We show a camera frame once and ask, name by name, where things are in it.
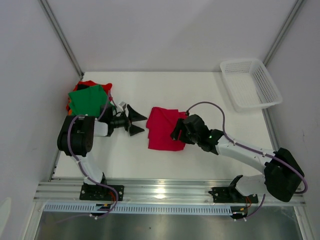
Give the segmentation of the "crimson t shirt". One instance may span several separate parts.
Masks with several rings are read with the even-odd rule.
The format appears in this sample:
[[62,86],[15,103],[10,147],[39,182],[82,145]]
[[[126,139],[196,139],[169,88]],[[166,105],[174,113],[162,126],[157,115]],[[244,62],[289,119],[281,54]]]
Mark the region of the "crimson t shirt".
[[171,138],[178,119],[185,119],[186,113],[178,109],[166,109],[155,106],[151,109],[146,122],[148,129],[148,149],[178,152],[185,148],[185,143]]

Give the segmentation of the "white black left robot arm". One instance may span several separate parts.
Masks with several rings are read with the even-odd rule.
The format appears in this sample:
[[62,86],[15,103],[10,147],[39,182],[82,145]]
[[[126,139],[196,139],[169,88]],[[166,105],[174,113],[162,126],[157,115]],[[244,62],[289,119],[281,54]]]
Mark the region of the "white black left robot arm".
[[109,188],[106,186],[104,172],[96,165],[91,154],[94,137],[110,137],[118,128],[123,128],[131,137],[135,136],[145,130],[134,123],[147,119],[127,103],[119,108],[113,104],[104,104],[97,117],[87,113],[65,117],[57,138],[58,150],[74,160],[83,176],[83,182],[93,185],[90,192],[97,200],[105,199]]

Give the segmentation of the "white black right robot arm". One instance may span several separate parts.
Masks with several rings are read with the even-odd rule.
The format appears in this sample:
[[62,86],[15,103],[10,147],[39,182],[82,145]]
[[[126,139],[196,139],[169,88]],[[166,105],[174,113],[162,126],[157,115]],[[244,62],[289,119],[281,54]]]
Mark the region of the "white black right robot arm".
[[228,196],[234,202],[249,195],[269,193],[287,203],[297,193],[305,176],[289,150],[246,146],[227,137],[221,130],[209,129],[196,114],[178,119],[170,137],[174,141],[198,145],[205,152],[235,159],[259,171],[258,175],[238,175],[233,179]]

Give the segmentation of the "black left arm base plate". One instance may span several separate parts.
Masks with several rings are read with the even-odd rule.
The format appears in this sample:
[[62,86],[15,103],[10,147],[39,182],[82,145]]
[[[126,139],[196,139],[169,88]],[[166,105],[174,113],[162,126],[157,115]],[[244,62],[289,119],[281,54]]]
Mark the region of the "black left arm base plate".
[[84,183],[81,187],[79,199],[82,201],[116,201],[116,194],[113,190],[99,185]]

